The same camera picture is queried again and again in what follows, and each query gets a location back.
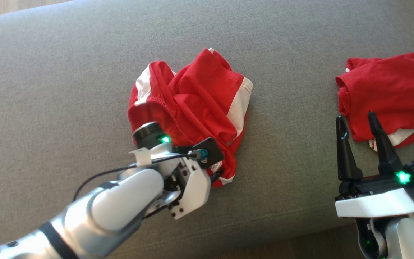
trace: green led light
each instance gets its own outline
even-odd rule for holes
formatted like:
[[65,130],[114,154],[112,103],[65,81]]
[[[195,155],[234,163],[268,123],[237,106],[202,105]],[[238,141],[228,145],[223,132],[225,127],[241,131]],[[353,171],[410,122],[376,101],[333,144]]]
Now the green led light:
[[160,139],[160,141],[162,143],[169,143],[170,142],[170,139],[169,139],[169,137],[163,137],[163,138]]
[[397,176],[397,178],[399,180],[399,183],[401,183],[401,184],[406,184],[406,183],[410,182],[411,175],[410,174],[407,174],[404,171],[398,172],[396,174],[396,176]]

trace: black cable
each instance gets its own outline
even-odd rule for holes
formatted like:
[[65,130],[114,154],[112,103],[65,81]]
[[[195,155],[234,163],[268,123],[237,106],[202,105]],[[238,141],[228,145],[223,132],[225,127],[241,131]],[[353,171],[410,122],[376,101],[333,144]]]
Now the black cable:
[[[184,158],[184,157],[196,157],[195,154],[179,154],[179,155],[174,155],[174,156],[170,156],[170,157],[164,157],[164,158],[158,158],[158,159],[153,159],[151,161],[152,164],[156,164],[156,163],[160,163],[160,162],[164,162],[167,160],[171,160],[171,159],[175,159],[175,158]],[[85,185],[87,185],[90,181],[92,181],[93,179],[103,176],[103,175],[107,175],[107,174],[111,174],[111,173],[115,173],[115,172],[119,172],[122,170],[127,170],[127,169],[131,169],[131,168],[135,168],[137,167],[136,163],[133,163],[129,166],[125,166],[125,167],[121,167],[121,168],[116,168],[116,169],[111,169],[105,172],[101,172],[98,173],[96,175],[93,175],[91,177],[89,177],[87,180],[85,180],[80,186],[79,188],[76,190],[76,192],[74,193],[73,196],[73,202],[78,198],[79,192],[81,192],[81,190],[84,188]]]
[[217,172],[214,172],[211,176],[210,176],[210,181],[212,183],[214,183],[216,180],[218,180],[218,178],[220,178],[220,176],[223,175],[223,173],[225,172],[225,169],[219,169]]

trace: gray fabric cushion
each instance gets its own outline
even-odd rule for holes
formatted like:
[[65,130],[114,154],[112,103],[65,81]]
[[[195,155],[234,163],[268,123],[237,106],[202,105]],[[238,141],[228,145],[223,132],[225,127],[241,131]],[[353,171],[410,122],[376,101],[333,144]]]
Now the gray fabric cushion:
[[[348,57],[414,51],[414,1],[76,0],[0,16],[0,243],[59,213],[90,175],[128,164],[135,79],[205,47],[255,86],[237,175],[188,217],[145,220],[111,258],[202,258],[346,223],[334,206],[334,78]],[[353,148],[376,174],[375,153]],[[398,152],[414,159],[414,144]]]

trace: white stripe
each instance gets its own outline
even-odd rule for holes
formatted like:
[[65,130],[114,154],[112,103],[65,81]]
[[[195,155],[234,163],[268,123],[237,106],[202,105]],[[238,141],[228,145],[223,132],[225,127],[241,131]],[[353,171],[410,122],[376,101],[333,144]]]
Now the white stripe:
[[[391,141],[391,144],[393,146],[397,146],[398,144],[404,142],[405,139],[407,139],[409,136],[411,136],[414,133],[414,129],[402,129],[399,128],[396,132],[389,134],[389,140]],[[369,140],[368,144],[370,145],[370,148],[372,148],[374,151],[378,151],[376,146],[376,140]]]
[[227,183],[232,182],[232,181],[233,181],[233,178],[234,178],[234,176],[233,176],[233,177],[231,177],[231,178],[229,178],[229,179],[224,179],[223,177],[219,177],[219,179],[220,179],[220,181],[221,181],[221,183],[222,183],[223,185],[225,185],[225,184],[227,184]]
[[252,81],[244,77],[242,84],[234,96],[228,114],[226,115],[237,131],[236,137],[239,136],[244,129],[244,116],[252,95],[252,90]]
[[138,90],[135,106],[146,103],[146,99],[151,95],[150,77],[150,66],[148,65],[135,82],[135,87]]
[[210,167],[210,170],[212,170],[212,172],[217,172],[217,171],[218,171],[218,169],[220,169],[220,167],[221,167],[222,165],[223,165],[223,162],[222,162],[222,161],[217,162],[217,163],[213,164],[213,165]]

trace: red shorts with white stripe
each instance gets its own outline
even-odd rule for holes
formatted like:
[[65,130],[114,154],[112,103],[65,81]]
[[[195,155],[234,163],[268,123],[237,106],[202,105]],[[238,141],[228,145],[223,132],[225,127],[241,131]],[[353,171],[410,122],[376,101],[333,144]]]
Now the red shorts with white stripe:
[[414,142],[414,52],[387,59],[350,58],[336,78],[340,113],[347,116],[355,141],[369,141],[368,111],[378,116],[396,147]]
[[234,72],[213,49],[204,49],[179,72],[164,61],[152,62],[137,79],[129,100],[132,131],[157,121],[175,146],[189,146],[213,137],[225,159],[208,172],[224,169],[213,186],[232,181],[235,152],[243,136],[253,84]]

